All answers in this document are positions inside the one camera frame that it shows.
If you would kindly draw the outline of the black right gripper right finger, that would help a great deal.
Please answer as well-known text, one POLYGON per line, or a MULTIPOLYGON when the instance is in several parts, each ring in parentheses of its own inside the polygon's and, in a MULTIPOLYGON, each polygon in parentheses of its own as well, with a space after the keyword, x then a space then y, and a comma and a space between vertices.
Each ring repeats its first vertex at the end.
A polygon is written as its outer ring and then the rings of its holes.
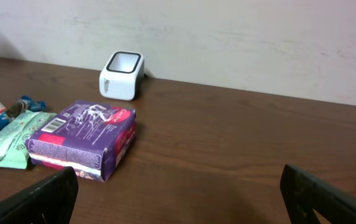
POLYGON ((286 164, 280 190, 291 223, 356 223, 356 198, 310 173, 286 164))

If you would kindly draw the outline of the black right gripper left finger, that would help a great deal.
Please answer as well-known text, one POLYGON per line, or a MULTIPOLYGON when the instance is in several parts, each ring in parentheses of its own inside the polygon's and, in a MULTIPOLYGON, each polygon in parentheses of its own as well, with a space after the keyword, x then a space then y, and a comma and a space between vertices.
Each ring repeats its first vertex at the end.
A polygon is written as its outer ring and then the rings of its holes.
POLYGON ((0 202, 2 223, 69 223, 78 194, 72 167, 48 176, 0 202))

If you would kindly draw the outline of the mint green tissue pack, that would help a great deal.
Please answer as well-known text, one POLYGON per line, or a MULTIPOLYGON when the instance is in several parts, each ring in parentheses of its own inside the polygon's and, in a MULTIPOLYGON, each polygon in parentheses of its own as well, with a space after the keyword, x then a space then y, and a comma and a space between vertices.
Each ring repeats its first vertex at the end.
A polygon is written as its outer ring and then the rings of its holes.
POLYGON ((26 141, 54 117, 54 113, 27 110, 3 128, 0 131, 0 167, 26 169, 29 162, 26 141))

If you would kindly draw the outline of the purple Carefree liner pack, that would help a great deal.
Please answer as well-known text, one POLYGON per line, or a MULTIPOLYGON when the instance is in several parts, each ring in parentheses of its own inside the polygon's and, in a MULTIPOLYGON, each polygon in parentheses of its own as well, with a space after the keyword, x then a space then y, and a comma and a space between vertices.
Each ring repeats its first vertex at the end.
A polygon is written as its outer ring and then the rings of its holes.
POLYGON ((107 181, 136 137, 135 110, 77 100, 39 128, 26 147, 34 164, 107 181))

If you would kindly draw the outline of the blue Oreo cookie pack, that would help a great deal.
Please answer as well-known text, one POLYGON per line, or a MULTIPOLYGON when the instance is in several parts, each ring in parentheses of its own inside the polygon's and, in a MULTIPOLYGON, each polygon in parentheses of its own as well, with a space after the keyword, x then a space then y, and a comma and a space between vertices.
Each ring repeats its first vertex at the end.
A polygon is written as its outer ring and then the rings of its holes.
POLYGON ((0 130, 7 126, 12 120, 17 118, 20 114, 26 111, 38 112, 43 111, 47 107, 44 101, 35 101, 28 96, 22 96, 12 106, 6 107, 5 113, 8 119, 0 118, 0 130))

